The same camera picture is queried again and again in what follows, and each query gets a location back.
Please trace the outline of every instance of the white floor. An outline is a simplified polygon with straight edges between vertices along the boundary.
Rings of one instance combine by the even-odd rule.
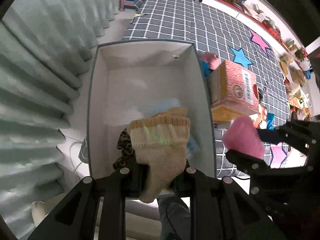
[[[115,19],[110,22],[110,27],[104,29],[105,34],[97,38],[98,43],[102,44],[121,40],[135,13],[135,10],[126,9],[125,11],[116,14]],[[87,64],[89,64],[89,71],[80,75],[83,82],[82,87],[79,89],[80,96],[78,99],[71,102],[74,113],[65,116],[70,123],[70,128],[61,129],[61,132],[66,137],[66,141],[63,144],[57,145],[65,156],[65,158],[59,162],[58,167],[64,172],[64,177],[61,179],[60,183],[66,192],[79,182],[79,177],[83,178],[89,176],[89,165],[81,163],[78,155],[81,143],[87,135],[89,86],[96,49],[97,47],[91,49],[92,58],[87,61]],[[74,167],[77,167],[81,163],[76,172],[71,162],[73,162]]]

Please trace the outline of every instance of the white storage box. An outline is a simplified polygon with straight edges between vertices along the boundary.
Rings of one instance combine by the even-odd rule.
[[[110,175],[121,156],[116,145],[124,128],[150,117],[155,101],[172,98],[188,109],[190,134],[201,148],[188,159],[190,166],[215,177],[209,95],[194,45],[151,39],[99,45],[88,107],[90,174],[95,179]]]

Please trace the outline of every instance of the jeans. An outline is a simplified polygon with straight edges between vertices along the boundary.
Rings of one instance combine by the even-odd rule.
[[[181,198],[157,198],[161,221],[160,240],[190,240],[191,216]]]

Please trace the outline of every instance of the cardboard box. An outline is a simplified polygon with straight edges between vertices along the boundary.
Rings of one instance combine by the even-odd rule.
[[[250,70],[225,60],[208,78],[214,122],[258,112],[256,76]]]
[[[211,106],[193,42],[138,39],[100,44],[89,91],[88,155],[94,179],[114,172],[124,128],[166,105],[170,108],[172,101],[188,109],[190,133],[201,149],[189,159],[190,166],[215,177]]]

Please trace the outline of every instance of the barcode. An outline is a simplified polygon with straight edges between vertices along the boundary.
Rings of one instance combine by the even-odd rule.
[[[251,77],[244,69],[242,70],[242,78],[244,83],[244,99],[247,103],[253,105]]]

